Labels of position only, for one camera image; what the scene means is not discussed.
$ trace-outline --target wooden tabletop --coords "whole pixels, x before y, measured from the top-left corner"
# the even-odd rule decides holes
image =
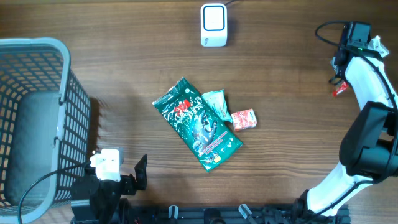
[[[93,98],[90,149],[125,150],[124,174],[148,154],[148,186],[132,204],[292,203],[336,166],[341,139],[359,113],[352,90],[332,96],[336,50],[314,36],[326,21],[369,22],[391,54],[396,87],[396,1],[250,1],[228,7],[228,45],[200,44],[201,1],[0,6],[0,37],[55,37]],[[341,26],[322,31],[338,41]],[[152,102],[181,77],[201,93],[224,89],[230,112],[253,108],[244,146],[207,173]],[[352,223],[396,223],[398,180],[349,201]],[[36,223],[69,223],[70,206]]]

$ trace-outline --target gray plastic basket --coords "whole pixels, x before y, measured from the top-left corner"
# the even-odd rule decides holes
[[[90,109],[62,42],[0,40],[0,223],[17,223],[19,200],[35,180],[86,161]],[[80,167],[36,185],[22,221],[69,203],[70,186],[83,174]]]

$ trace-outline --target white plastic wrapper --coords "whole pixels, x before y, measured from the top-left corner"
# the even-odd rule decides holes
[[[226,102],[224,97],[224,90],[211,91],[201,96],[210,106],[210,108],[218,115],[223,121],[232,123],[232,117],[226,109]]]

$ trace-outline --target red wrapper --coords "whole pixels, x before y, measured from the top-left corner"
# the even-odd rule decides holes
[[[257,119],[253,109],[238,111],[231,114],[231,116],[235,131],[254,128],[257,125]]]

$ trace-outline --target green package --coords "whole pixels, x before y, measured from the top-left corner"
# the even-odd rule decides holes
[[[242,146],[242,142],[184,77],[153,105],[206,171],[226,161]]]

